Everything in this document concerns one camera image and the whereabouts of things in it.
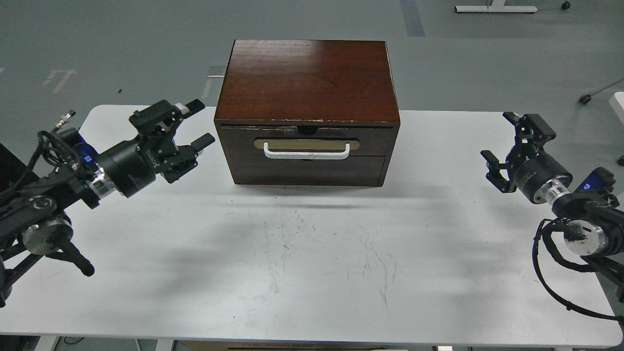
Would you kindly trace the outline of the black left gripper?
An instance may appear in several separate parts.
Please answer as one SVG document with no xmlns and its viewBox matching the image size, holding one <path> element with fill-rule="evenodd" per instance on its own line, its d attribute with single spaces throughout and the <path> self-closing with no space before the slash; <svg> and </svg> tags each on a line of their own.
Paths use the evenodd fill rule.
<svg viewBox="0 0 624 351">
<path fill-rule="evenodd" d="M 203 102 L 194 99 L 187 104 L 161 100 L 134 111 L 130 123 L 137 136 L 95 157 L 97 169 L 109 182 L 108 187 L 130 198 L 154 182 L 158 174 L 171 184 L 194 169 L 203 149 L 215 142 L 214 136 L 206 133 L 190 145 L 179 147 L 174 136 L 183 120 L 203 109 Z"/>
</svg>

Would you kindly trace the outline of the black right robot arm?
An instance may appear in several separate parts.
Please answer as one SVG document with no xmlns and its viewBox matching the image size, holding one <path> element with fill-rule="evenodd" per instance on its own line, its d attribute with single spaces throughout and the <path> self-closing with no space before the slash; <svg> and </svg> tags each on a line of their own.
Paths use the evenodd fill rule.
<svg viewBox="0 0 624 351">
<path fill-rule="evenodd" d="M 614 175 L 598 167 L 571 190 L 571 173 L 544 150 L 556 137 L 548 123 L 539 114 L 502 115 L 515 129 L 514 145 L 502 163 L 491 151 L 481 151 L 486 179 L 502 193 L 519 190 L 532 204 L 550 204 L 555 214 L 554 219 L 540 222 L 533 238 L 532 262 L 540 283 L 569 311 L 622 324 L 621 315 L 591 311 L 555 293 L 539 266 L 539 245 L 543 243 L 562 267 L 608 278 L 617 286 L 618 302 L 623 301 L 623 265 L 611 259 L 622 253 L 624 239 L 624 216 L 613 193 Z"/>
</svg>

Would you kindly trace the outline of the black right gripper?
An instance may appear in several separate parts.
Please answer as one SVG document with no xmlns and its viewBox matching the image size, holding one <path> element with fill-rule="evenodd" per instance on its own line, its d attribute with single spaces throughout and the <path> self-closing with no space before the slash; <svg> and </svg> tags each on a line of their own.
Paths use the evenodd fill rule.
<svg viewBox="0 0 624 351">
<path fill-rule="evenodd" d="M 501 193 L 514 193 L 519 189 L 532 204 L 548 202 L 546 192 L 550 183 L 566 188 L 573 180 L 566 168 L 543 151 L 544 145 L 557 134 L 539 114 L 502 115 L 515 128 L 514 146 L 506 163 L 500 163 L 492 151 L 481 150 L 486 161 L 486 179 Z M 509 179 L 501 170 L 507 170 Z"/>
</svg>

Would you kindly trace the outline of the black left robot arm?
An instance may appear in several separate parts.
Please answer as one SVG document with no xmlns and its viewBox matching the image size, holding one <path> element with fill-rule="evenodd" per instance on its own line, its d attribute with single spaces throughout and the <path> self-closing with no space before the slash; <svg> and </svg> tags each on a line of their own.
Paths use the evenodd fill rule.
<svg viewBox="0 0 624 351">
<path fill-rule="evenodd" d="M 38 144 L 19 177 L 1 192 L 1 306 L 13 285 L 43 257 L 70 262 L 91 277 L 94 266 L 72 243 L 74 231 L 65 209 L 82 201 L 96 208 L 110 193 L 132 197 L 161 175 L 169 183 L 197 166 L 197 157 L 214 143 L 206 133 L 177 146 L 176 130 L 205 108 L 161 100 L 134 111 L 129 122 L 136 136 L 98 153 L 65 125 L 69 110 L 50 131 L 38 132 Z"/>
</svg>

